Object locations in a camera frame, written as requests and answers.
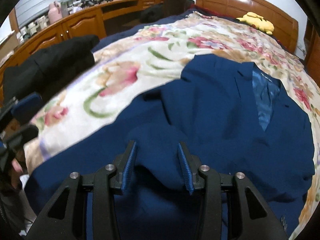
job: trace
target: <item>cardboard box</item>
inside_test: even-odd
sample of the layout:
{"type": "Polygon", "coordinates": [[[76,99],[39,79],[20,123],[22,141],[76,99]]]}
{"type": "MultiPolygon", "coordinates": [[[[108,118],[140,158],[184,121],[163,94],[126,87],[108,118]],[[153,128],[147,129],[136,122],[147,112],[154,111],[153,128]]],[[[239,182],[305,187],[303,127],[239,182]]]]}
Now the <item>cardboard box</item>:
{"type": "Polygon", "coordinates": [[[12,50],[19,46],[17,35],[12,31],[7,37],[0,41],[0,61],[12,50]]]}

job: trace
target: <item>blue suit jacket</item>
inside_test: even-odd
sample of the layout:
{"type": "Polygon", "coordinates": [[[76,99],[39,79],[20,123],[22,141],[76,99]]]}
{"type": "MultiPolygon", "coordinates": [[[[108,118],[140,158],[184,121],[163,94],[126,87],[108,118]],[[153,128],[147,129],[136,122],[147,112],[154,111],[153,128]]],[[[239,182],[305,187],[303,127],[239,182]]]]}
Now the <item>blue suit jacket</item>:
{"type": "Polygon", "coordinates": [[[25,188],[34,211],[71,172],[88,174],[112,163],[129,140],[137,142],[138,153],[129,188],[116,196],[122,239],[193,238],[199,198],[184,189],[179,141],[220,173],[244,172],[277,217],[285,217],[288,234],[298,225],[302,196],[314,174],[311,125],[282,83],[254,63],[196,56],[180,80],[137,96],[113,124],[39,166],[25,188]],[[266,91],[269,101],[263,102],[266,91]]]}

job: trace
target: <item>person's hand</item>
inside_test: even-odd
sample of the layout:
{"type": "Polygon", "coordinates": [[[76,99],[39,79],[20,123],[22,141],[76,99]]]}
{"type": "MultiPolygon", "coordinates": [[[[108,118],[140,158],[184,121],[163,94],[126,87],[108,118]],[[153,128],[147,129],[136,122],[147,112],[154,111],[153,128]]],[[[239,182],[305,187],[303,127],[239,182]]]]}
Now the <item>person's hand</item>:
{"type": "Polygon", "coordinates": [[[23,169],[16,159],[12,161],[12,168],[9,171],[9,176],[11,177],[11,186],[19,190],[21,189],[20,176],[23,175],[23,169]]]}

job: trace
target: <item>bed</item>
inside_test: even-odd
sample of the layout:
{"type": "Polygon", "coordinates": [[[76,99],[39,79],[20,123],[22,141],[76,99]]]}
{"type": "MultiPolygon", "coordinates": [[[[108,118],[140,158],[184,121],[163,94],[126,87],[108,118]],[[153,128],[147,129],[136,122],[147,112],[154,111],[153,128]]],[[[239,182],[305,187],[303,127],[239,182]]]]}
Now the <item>bed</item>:
{"type": "MultiPolygon", "coordinates": [[[[41,186],[35,188],[43,163],[114,122],[138,94],[179,79],[182,69],[195,55],[213,53],[237,62],[255,62],[265,73],[280,79],[288,95],[309,116],[316,175],[299,218],[300,225],[291,239],[299,234],[320,199],[317,168],[320,89],[299,59],[291,54],[297,44],[298,22],[264,0],[196,0],[196,5],[233,18],[253,11],[274,24],[274,38],[247,25],[194,9],[186,13],[188,17],[163,19],[156,25],[138,26],[103,39],[94,53],[96,65],[55,96],[32,120],[40,133],[25,146],[31,174],[26,187],[29,200],[38,198],[35,200],[38,201],[37,194],[44,193],[41,186]]],[[[66,177],[65,174],[55,176],[52,179],[55,185],[66,177]]],[[[39,211],[41,205],[32,207],[39,211]]]]}

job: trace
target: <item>jacket collar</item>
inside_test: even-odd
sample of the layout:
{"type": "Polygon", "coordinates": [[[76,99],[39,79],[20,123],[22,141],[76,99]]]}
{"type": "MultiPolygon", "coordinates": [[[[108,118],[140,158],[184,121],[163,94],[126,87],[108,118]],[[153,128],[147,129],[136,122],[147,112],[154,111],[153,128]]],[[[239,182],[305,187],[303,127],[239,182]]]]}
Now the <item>jacket collar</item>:
{"type": "Polygon", "coordinates": [[[281,103],[284,107],[289,107],[294,102],[287,94],[285,87],[283,86],[280,79],[276,79],[271,77],[270,75],[264,73],[262,70],[258,68],[258,66],[254,62],[244,62],[239,65],[238,73],[242,79],[246,81],[251,81],[252,83],[252,71],[253,68],[257,68],[261,74],[267,78],[268,80],[272,81],[273,83],[277,84],[280,88],[279,94],[277,97],[277,102],[281,103]]]}

